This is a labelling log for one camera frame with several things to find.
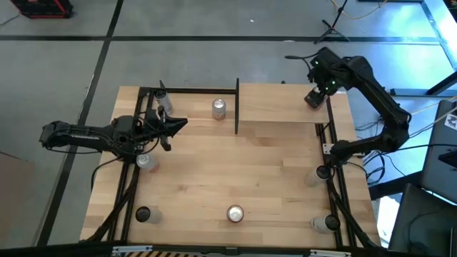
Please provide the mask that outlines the black floor bar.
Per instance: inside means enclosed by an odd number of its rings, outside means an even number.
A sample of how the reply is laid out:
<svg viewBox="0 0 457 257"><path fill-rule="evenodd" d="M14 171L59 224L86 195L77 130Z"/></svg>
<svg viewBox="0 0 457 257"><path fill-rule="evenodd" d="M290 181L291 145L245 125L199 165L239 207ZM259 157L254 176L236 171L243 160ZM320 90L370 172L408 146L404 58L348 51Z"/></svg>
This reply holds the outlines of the black floor bar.
<svg viewBox="0 0 457 257"><path fill-rule="evenodd" d="M375 201L384 196L390 196L396 193L401 193L406 184L417 186L421 183L422 171L409 174L391 181L378 183L375 186L369 186L369 193L372 201Z"/></svg>

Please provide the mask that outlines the tall slim white can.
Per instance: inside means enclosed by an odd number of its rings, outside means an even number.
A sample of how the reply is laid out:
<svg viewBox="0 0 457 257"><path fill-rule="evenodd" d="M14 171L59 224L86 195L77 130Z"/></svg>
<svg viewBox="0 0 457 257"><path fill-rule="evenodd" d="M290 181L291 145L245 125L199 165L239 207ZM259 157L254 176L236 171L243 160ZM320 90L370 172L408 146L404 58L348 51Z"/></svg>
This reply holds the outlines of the tall slim white can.
<svg viewBox="0 0 457 257"><path fill-rule="evenodd" d="M164 111L171 116L174 113L174 108L169 98L168 92L165 89L157 89L154 92L154 97L159 106L164 108Z"/></svg>

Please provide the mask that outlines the black aluminium table frame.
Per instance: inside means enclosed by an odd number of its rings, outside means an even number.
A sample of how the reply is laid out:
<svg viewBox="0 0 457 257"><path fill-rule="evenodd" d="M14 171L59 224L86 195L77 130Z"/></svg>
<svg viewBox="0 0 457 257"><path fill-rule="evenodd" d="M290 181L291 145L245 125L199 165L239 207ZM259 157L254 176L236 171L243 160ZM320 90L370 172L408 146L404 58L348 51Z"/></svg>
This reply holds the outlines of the black aluminium table frame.
<svg viewBox="0 0 457 257"><path fill-rule="evenodd" d="M233 89L170 89L174 116L188 119L171 150L153 148L154 173L141 171L131 201L110 236L129 243L177 246L338 248L359 246L354 230L319 233L311 219L335 213L326 184L304 178L324 164L323 143L356 139L348 95L338 92L323 106L326 123L240 121L234 132ZM212 117L212 103L226 102L226 117ZM239 205L243 220L227 219ZM157 224L135 219L139 207L156 207Z"/></svg>

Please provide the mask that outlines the black tripod stand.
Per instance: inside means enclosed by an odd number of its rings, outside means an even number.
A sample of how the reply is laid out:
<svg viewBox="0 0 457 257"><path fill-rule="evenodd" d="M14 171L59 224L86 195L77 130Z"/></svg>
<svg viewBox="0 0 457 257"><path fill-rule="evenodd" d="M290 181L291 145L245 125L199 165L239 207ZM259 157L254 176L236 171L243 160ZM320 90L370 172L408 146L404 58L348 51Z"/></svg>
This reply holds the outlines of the black tripod stand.
<svg viewBox="0 0 457 257"><path fill-rule="evenodd" d="M328 23L325 19L322 20L322 23L326 26L327 30L313 42L314 44L321 43L330 35L337 35L337 38L341 39L342 41L350 41L350 39L347 36L344 36L340 31L336 29L336 25L343 13L344 8L346 7L347 1L348 0L344 0L343 5L337 8L337 15L332 24Z"/></svg>

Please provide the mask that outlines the red and black crate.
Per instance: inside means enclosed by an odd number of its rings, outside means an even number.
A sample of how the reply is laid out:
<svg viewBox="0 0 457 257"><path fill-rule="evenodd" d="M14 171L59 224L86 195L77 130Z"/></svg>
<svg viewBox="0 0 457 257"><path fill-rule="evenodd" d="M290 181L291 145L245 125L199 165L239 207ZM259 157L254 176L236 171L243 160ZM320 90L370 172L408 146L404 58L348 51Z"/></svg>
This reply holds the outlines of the red and black crate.
<svg viewBox="0 0 457 257"><path fill-rule="evenodd" d="M9 0L30 19L69 19L74 6L69 0Z"/></svg>

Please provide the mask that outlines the black metal table frame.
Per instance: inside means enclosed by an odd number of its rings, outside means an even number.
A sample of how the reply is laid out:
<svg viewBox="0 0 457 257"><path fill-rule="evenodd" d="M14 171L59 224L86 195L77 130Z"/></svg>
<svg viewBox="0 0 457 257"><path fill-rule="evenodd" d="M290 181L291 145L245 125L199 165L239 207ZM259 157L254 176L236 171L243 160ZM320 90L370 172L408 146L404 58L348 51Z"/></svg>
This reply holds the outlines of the black metal table frame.
<svg viewBox="0 0 457 257"><path fill-rule="evenodd" d="M236 78L236 92L235 92L235 110L234 110L234 132L238 135L238 124L239 124L239 93L240 93L239 78Z"/></svg>

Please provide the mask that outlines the silver bracket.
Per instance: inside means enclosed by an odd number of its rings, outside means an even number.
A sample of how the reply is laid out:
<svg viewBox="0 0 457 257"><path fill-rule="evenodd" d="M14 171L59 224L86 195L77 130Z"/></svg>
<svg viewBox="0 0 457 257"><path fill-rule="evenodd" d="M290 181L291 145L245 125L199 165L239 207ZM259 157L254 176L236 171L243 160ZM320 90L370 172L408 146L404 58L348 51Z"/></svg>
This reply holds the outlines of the silver bracket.
<svg viewBox="0 0 457 257"><path fill-rule="evenodd" d="M122 256L127 253L143 253L152 252L152 245L136 245L136 246L114 246L111 251L112 256Z"/></svg>
<svg viewBox="0 0 457 257"><path fill-rule="evenodd" d="M350 252L311 249L309 257L352 257Z"/></svg>

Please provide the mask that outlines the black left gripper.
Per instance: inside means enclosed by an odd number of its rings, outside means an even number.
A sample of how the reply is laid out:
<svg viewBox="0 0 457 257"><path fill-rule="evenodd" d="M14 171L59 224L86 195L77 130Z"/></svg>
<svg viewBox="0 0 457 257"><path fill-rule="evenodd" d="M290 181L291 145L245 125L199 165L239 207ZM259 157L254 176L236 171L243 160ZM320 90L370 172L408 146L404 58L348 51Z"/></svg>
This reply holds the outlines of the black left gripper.
<svg viewBox="0 0 457 257"><path fill-rule="evenodd" d="M157 138L160 140L164 151L171 150L168 137L174 137L187 123L188 119L167 119L165 135L164 108L159 106L157 109L146 109L144 112L144 126L141 132L142 141L152 141Z"/></svg>

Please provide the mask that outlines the black desk foot bar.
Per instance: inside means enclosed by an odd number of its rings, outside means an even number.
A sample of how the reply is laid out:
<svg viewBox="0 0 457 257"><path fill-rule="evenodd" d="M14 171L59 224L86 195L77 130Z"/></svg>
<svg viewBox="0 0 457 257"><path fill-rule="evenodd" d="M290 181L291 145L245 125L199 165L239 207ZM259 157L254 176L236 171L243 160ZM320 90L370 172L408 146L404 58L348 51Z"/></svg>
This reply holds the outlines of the black desk foot bar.
<svg viewBox="0 0 457 257"><path fill-rule="evenodd" d="M457 71L447 76L430 89L391 89L390 95L399 97L452 97L457 96L457 89L451 89L457 85Z"/></svg>

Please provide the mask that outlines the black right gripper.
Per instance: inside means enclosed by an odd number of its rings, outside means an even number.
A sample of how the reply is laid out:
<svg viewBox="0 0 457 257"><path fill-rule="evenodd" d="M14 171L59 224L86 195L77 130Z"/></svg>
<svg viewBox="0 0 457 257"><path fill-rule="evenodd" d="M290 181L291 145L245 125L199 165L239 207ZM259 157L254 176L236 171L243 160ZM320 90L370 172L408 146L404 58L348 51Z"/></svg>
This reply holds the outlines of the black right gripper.
<svg viewBox="0 0 457 257"><path fill-rule="evenodd" d="M311 68L308 72L308 81L313 85L313 89L318 88L317 84L324 84L333 77L332 70L340 63L340 57L330 48L323 47L314 54L310 60ZM323 94L327 97L334 95L338 91L337 85L325 85Z"/></svg>

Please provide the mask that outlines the tall silver can black lid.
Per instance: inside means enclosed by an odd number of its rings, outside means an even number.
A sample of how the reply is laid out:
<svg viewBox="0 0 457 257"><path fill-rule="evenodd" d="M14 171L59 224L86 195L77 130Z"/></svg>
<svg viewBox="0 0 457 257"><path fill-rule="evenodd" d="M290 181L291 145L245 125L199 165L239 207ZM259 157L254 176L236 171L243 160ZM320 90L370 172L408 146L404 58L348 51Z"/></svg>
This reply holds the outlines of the tall silver can black lid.
<svg viewBox="0 0 457 257"><path fill-rule="evenodd" d="M156 207L142 206L136 210L135 219L140 223L157 224L162 222L163 214Z"/></svg>
<svg viewBox="0 0 457 257"><path fill-rule="evenodd" d="M327 181L331 177L331 170L326 166L318 166L315 170L309 171L304 178L304 182L309 187L314 187Z"/></svg>
<svg viewBox="0 0 457 257"><path fill-rule="evenodd" d="M333 233L341 226L339 218L333 214L312 218L310 224L319 233Z"/></svg>

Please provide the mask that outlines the brown board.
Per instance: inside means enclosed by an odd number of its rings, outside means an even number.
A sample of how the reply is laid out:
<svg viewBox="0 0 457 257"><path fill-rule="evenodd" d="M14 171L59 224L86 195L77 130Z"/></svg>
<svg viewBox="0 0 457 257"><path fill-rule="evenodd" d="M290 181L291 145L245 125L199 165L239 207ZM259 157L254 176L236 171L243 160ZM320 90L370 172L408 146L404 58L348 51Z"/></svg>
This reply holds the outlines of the brown board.
<svg viewBox="0 0 457 257"><path fill-rule="evenodd" d="M26 189L34 165L0 152L0 248L30 246L34 232L27 226Z"/></svg>

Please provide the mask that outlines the grey box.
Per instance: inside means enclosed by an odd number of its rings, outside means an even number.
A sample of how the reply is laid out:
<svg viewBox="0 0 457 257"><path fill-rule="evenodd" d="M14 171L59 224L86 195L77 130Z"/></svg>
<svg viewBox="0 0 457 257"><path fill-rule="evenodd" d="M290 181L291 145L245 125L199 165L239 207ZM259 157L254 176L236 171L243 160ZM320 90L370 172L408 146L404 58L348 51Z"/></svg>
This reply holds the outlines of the grey box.
<svg viewBox="0 0 457 257"><path fill-rule="evenodd" d="M457 206L408 184L402 193L388 248L451 257L453 232L457 233Z"/></svg>

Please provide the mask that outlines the grey laptop with sticker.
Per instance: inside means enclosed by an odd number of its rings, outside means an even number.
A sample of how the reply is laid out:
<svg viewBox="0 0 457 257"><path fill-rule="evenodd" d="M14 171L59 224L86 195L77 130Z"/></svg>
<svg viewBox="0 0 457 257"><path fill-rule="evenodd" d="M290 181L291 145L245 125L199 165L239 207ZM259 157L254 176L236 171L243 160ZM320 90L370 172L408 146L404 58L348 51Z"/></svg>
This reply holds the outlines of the grey laptop with sticker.
<svg viewBox="0 0 457 257"><path fill-rule="evenodd" d="M457 150L457 102L440 101L433 125L421 184L439 196L457 203L457 168L439 161L443 153Z"/></svg>

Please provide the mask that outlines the black device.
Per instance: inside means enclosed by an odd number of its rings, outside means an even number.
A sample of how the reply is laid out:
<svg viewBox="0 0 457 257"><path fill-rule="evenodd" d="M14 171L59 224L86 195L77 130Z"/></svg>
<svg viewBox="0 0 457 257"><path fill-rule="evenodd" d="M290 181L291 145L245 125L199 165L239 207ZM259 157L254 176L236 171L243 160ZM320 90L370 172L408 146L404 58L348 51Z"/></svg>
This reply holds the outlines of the black device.
<svg viewBox="0 0 457 257"><path fill-rule="evenodd" d="M457 150L441 154L438 160L457 168Z"/></svg>

